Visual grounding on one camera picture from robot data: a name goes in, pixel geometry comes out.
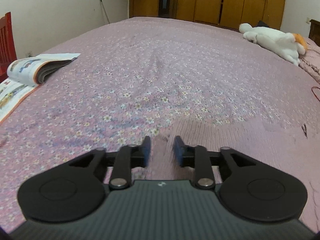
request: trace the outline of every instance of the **red string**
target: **red string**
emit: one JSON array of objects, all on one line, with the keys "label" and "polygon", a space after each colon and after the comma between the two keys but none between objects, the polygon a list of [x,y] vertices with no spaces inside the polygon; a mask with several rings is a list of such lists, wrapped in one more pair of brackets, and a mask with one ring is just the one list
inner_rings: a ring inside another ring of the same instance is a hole
[{"label": "red string", "polygon": [[318,99],[318,101],[320,102],[320,99],[319,99],[319,97],[316,95],[316,93],[313,91],[315,88],[318,88],[319,90],[320,90],[320,88],[319,87],[312,87],[311,88],[311,91],[313,92],[313,94],[315,95],[315,97],[316,97],[316,99]]}]

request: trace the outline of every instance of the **stuffed animal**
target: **stuffed animal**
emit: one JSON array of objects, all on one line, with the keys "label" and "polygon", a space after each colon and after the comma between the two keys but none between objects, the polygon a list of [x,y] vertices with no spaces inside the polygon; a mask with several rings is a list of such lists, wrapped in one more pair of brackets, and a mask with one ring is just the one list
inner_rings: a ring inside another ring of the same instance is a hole
[{"label": "stuffed animal", "polygon": [[239,31],[246,40],[274,52],[296,66],[300,63],[299,55],[304,55],[308,49],[300,34],[284,33],[267,27],[253,28],[248,23],[240,24]]}]

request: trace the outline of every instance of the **chair backrest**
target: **chair backrest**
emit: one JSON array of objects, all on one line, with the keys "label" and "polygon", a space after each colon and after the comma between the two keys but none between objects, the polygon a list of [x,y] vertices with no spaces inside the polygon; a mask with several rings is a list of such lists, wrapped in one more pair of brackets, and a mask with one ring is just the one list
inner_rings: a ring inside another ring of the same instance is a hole
[{"label": "chair backrest", "polygon": [[8,12],[0,19],[0,82],[7,78],[7,68],[17,59],[14,47],[11,13]]}]

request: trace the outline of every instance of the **electrical socket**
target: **electrical socket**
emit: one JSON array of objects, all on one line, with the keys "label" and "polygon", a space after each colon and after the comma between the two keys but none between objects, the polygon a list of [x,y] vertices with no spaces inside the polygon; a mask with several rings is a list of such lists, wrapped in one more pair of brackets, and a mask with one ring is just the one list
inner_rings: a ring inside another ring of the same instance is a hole
[{"label": "electrical socket", "polygon": [[32,51],[29,51],[28,53],[26,53],[26,57],[32,57]]}]

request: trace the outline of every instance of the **open book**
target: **open book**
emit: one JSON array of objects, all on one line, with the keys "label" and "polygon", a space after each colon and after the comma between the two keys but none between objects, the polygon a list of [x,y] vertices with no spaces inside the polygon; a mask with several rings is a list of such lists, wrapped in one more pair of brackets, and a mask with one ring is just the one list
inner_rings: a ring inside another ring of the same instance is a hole
[{"label": "open book", "polygon": [[75,60],[79,53],[40,54],[18,59],[7,70],[0,84],[0,123],[43,82],[47,75]]}]

